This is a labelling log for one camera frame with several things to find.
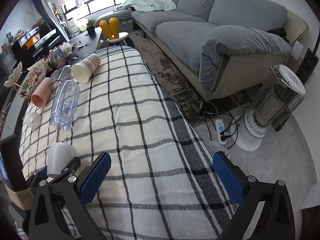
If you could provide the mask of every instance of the heater base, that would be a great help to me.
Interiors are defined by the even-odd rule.
[[[235,132],[235,134],[232,136],[233,141],[236,141],[236,145],[238,145],[240,149],[246,152],[252,152],[258,149],[261,144],[262,138],[259,138],[259,139],[255,138],[247,131],[244,125],[244,116],[237,123],[239,125],[238,138],[236,139],[237,132]],[[231,134],[234,133],[235,129],[236,129],[236,124],[230,127]]]

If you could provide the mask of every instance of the metal bolt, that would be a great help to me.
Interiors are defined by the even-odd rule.
[[[283,181],[282,179],[278,180],[278,184],[279,184],[280,186],[284,186],[284,185],[285,185],[285,183],[284,183],[284,181]]]
[[[39,182],[39,185],[40,185],[40,187],[43,187],[46,183],[47,183],[46,180],[41,180],[41,181]]]
[[[255,176],[249,176],[248,177],[248,181],[250,181],[250,182],[256,182],[256,177]]]
[[[70,176],[70,177],[68,178],[68,181],[69,181],[69,182],[74,182],[74,181],[76,181],[76,179],[77,179],[76,176]]]

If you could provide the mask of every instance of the blanket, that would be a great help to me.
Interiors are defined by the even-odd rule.
[[[172,11],[177,7],[171,0],[125,0],[118,9],[127,9],[130,6],[140,12]]]
[[[52,98],[44,109],[32,103],[41,125],[23,124],[23,174],[47,165],[53,142],[78,151],[80,171],[98,154],[112,166],[86,209],[109,240],[215,239],[236,211],[212,167],[212,153],[157,83],[139,52],[109,47],[81,94],[73,126],[49,124]],[[74,237],[80,237],[63,209]]]
[[[289,55],[292,49],[278,35],[238,25],[213,28],[204,38],[200,58],[200,82],[213,89],[223,55]]]

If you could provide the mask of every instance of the white stool seat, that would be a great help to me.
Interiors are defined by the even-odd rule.
[[[114,39],[114,40],[109,40],[108,39],[108,42],[110,43],[116,43],[116,42],[120,42],[120,41],[123,41],[125,40],[126,38],[129,37],[129,33],[119,33],[119,39]]]

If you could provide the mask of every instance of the gray sofa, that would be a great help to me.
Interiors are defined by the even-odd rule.
[[[269,67],[285,64],[290,46],[308,30],[303,19],[269,0],[172,1],[175,11],[131,15],[205,101],[265,82]],[[290,46],[266,33],[280,27]]]

